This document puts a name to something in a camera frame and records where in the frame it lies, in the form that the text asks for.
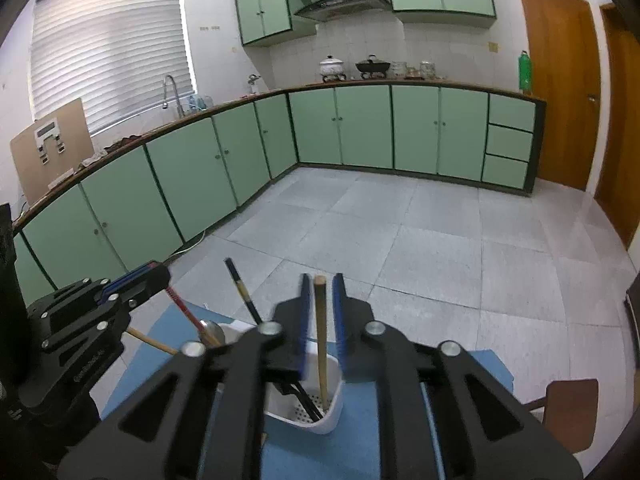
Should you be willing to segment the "red patterned chopstick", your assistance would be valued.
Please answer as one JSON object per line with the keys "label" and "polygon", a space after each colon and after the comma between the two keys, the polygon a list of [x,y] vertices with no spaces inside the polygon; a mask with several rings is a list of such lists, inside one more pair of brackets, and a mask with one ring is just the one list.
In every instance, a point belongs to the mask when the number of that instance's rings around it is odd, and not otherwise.
{"label": "red patterned chopstick", "polygon": [[190,323],[195,327],[198,332],[198,336],[201,338],[205,338],[205,328],[200,322],[200,320],[191,312],[191,310],[186,306],[186,303],[182,300],[182,298],[178,295],[178,292],[175,291],[171,286],[167,286],[165,288],[166,294],[170,297],[172,302],[178,307],[178,309],[182,312],[182,314],[190,321]]}

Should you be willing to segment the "black chopstick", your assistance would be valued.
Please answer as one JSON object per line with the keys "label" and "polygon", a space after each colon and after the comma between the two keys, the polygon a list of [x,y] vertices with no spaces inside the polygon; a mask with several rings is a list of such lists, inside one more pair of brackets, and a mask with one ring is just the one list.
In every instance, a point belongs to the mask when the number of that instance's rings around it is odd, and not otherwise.
{"label": "black chopstick", "polygon": [[248,292],[244,282],[242,281],[242,278],[240,277],[239,271],[236,268],[233,260],[231,258],[225,258],[224,264],[226,265],[231,275],[236,290],[238,291],[244,302],[244,306],[247,308],[248,312],[250,312],[250,316],[252,317],[254,323],[256,325],[262,324],[262,317],[257,311],[252,298],[250,298],[250,293]]}

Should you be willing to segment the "light bamboo chopstick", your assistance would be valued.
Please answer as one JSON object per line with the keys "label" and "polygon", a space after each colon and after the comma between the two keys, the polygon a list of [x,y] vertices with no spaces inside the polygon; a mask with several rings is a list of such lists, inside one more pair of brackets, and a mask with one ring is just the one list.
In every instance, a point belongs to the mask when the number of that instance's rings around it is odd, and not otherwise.
{"label": "light bamboo chopstick", "polygon": [[138,330],[135,330],[132,327],[128,327],[126,329],[126,333],[129,334],[131,337],[134,337],[137,340],[140,340],[145,344],[148,344],[149,346],[157,350],[160,350],[161,352],[165,352],[169,354],[170,356],[174,356],[177,353],[177,351],[174,348],[170,348],[167,344],[163,344],[162,342],[157,341],[149,337],[148,335],[142,334],[141,332],[139,332]]}

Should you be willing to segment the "metal spoon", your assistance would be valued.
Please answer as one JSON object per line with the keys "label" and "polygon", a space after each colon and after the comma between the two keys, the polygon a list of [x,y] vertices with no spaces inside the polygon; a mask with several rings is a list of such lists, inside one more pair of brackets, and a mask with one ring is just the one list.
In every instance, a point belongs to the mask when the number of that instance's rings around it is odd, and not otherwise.
{"label": "metal spoon", "polygon": [[217,323],[209,320],[200,321],[198,336],[201,343],[209,349],[218,348],[226,344],[226,335],[222,328]]}

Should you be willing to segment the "black plastic spoon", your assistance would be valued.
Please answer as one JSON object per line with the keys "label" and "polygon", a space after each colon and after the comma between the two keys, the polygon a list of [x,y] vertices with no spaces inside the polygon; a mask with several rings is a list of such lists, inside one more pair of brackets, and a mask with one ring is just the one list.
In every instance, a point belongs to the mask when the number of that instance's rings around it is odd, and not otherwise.
{"label": "black plastic spoon", "polygon": [[322,419],[322,413],[316,407],[316,404],[311,401],[310,396],[308,396],[308,393],[306,393],[306,390],[300,382],[291,382],[290,384],[275,382],[273,385],[282,396],[295,396],[312,422],[318,422]]}

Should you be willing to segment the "green lower kitchen cabinets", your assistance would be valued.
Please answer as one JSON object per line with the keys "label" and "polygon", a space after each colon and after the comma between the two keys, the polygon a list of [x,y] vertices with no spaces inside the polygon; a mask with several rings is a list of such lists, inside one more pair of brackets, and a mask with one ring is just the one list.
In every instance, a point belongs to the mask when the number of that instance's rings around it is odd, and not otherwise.
{"label": "green lower kitchen cabinets", "polygon": [[162,261],[297,166],[414,174],[532,192],[546,103],[426,82],[279,90],[206,110],[118,148],[14,229],[26,302]]}

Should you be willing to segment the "white twin utensil holder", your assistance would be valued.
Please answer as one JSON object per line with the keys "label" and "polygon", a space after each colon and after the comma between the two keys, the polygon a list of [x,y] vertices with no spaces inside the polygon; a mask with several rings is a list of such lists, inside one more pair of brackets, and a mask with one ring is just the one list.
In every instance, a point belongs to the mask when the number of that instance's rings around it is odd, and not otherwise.
{"label": "white twin utensil holder", "polygon": [[337,426],[343,409],[344,379],[335,356],[326,356],[326,385],[320,386],[318,369],[318,344],[308,342],[306,354],[305,377],[302,387],[309,400],[321,415],[313,420],[303,403],[295,394],[286,396],[274,386],[269,385],[266,396],[265,414],[273,420],[285,425],[312,432],[313,434],[329,434]]}

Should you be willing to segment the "brown wooden stool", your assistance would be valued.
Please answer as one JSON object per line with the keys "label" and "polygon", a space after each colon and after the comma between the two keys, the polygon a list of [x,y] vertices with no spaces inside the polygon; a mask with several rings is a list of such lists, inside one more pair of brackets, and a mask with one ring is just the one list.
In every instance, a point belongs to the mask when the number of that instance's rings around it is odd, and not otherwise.
{"label": "brown wooden stool", "polygon": [[596,378],[555,380],[542,398],[524,405],[542,411],[542,424],[568,452],[588,450],[596,433],[599,382]]}

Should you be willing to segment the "blue table mat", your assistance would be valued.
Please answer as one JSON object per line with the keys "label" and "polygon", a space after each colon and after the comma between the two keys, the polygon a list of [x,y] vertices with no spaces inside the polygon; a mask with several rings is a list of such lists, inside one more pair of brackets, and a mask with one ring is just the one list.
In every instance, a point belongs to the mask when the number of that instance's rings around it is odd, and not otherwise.
{"label": "blue table mat", "polygon": [[[195,304],[188,304],[198,317],[220,324],[233,324],[228,318]],[[162,344],[179,349],[194,337],[194,327],[170,306],[150,329],[150,336]],[[513,376],[491,350],[471,351],[506,390],[513,392]],[[102,408],[105,418],[140,387],[171,356],[144,342]],[[343,409],[336,427],[328,434],[314,434],[286,422],[265,417],[267,439],[262,449],[262,479],[379,479],[378,406],[373,382],[347,384],[343,388]]]}

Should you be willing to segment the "brown board with device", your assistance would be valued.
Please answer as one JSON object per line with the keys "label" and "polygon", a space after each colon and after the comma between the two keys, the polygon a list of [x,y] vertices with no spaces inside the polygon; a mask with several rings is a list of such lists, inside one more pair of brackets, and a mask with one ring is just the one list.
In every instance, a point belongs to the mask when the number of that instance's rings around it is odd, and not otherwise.
{"label": "brown board with device", "polygon": [[36,120],[10,141],[18,180],[29,206],[94,155],[81,99]]}

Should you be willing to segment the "chrome sink faucet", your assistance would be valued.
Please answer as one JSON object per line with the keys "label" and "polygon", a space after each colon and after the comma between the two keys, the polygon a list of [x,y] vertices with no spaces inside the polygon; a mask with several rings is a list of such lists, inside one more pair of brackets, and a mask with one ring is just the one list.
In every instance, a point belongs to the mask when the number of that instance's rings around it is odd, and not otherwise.
{"label": "chrome sink faucet", "polygon": [[163,78],[163,102],[162,109],[168,110],[170,100],[174,100],[176,112],[179,118],[186,117],[186,111],[179,96],[178,86],[175,78],[171,74],[167,74]]}

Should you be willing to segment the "black glass cabinet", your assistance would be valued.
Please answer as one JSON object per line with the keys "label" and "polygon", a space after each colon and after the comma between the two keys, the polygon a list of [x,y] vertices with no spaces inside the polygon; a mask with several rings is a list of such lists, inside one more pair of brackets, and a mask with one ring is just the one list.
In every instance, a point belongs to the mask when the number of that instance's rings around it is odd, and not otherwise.
{"label": "black glass cabinet", "polygon": [[640,338],[640,274],[637,274],[629,287],[626,289],[624,305],[628,315],[631,331],[631,339],[634,344],[634,355],[639,361],[639,338]]}

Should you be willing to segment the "white window blind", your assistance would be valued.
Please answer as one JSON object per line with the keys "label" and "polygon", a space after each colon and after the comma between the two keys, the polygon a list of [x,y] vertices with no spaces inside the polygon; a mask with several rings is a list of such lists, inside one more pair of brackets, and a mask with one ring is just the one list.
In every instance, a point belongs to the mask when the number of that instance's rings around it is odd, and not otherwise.
{"label": "white window blind", "polygon": [[100,132],[194,93],[180,0],[37,0],[29,66],[35,118],[79,100]]}

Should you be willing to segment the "white cooking pot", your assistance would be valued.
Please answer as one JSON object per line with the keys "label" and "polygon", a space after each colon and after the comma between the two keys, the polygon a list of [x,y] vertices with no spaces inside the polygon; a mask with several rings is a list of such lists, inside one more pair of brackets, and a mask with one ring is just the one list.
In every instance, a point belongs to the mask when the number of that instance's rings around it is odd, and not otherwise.
{"label": "white cooking pot", "polygon": [[319,63],[319,73],[323,82],[345,81],[344,62],[333,55],[328,55]]}

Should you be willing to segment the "right wooden door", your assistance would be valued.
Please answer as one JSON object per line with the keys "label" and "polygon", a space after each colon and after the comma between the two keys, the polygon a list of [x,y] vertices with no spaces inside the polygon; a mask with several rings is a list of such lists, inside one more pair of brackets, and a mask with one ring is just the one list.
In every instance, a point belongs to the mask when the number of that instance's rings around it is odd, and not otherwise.
{"label": "right wooden door", "polygon": [[611,101],[596,200],[628,248],[639,226],[639,40],[614,4],[601,14]]}

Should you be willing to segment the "wooden door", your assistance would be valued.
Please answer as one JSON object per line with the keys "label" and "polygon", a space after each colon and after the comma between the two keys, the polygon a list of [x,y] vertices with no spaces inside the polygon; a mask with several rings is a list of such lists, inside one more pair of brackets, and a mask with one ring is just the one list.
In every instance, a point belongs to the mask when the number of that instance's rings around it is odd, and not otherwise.
{"label": "wooden door", "polygon": [[614,4],[601,14],[611,101],[596,200],[628,248],[639,226],[639,40]]}
{"label": "wooden door", "polygon": [[522,0],[533,94],[547,102],[538,177],[584,190],[600,118],[596,29],[586,0]]}

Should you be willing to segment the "black wok pan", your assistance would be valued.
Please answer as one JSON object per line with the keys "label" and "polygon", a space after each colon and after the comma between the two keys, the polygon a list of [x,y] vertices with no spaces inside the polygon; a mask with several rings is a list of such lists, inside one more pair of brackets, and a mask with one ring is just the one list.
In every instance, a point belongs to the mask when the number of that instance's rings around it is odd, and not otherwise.
{"label": "black wok pan", "polygon": [[390,62],[382,61],[375,54],[370,54],[365,60],[356,63],[356,69],[363,80],[385,79],[390,70]]}

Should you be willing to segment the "glass jars on counter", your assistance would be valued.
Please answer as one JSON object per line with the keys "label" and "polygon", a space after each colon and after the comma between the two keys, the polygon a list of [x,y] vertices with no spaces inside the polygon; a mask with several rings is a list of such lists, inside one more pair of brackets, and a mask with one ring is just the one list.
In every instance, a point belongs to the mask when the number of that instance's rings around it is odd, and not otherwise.
{"label": "glass jars on counter", "polygon": [[432,62],[422,61],[418,66],[410,66],[405,61],[394,61],[390,66],[396,79],[435,80],[436,70]]}

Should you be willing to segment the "black range hood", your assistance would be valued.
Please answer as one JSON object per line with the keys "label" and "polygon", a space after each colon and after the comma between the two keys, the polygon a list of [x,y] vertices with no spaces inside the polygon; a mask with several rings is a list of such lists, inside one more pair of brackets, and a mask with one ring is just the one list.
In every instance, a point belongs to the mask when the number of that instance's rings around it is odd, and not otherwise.
{"label": "black range hood", "polygon": [[388,0],[319,0],[304,6],[295,15],[323,23],[349,14],[391,10],[393,7]]}

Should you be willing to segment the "green thermos bottle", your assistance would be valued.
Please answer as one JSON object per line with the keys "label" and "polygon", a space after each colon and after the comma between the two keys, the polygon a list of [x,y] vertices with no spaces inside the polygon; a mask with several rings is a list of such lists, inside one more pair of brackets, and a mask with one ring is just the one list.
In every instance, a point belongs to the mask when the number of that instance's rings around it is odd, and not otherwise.
{"label": "green thermos bottle", "polygon": [[523,50],[518,57],[518,88],[524,94],[532,93],[532,60]]}

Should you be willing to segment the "left wooden door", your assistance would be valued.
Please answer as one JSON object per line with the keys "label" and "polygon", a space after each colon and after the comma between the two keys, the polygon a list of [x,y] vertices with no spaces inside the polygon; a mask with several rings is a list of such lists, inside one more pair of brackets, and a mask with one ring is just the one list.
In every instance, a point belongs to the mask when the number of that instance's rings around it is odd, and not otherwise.
{"label": "left wooden door", "polygon": [[538,177],[584,190],[600,118],[596,29],[586,0],[522,0],[533,94],[547,102]]}

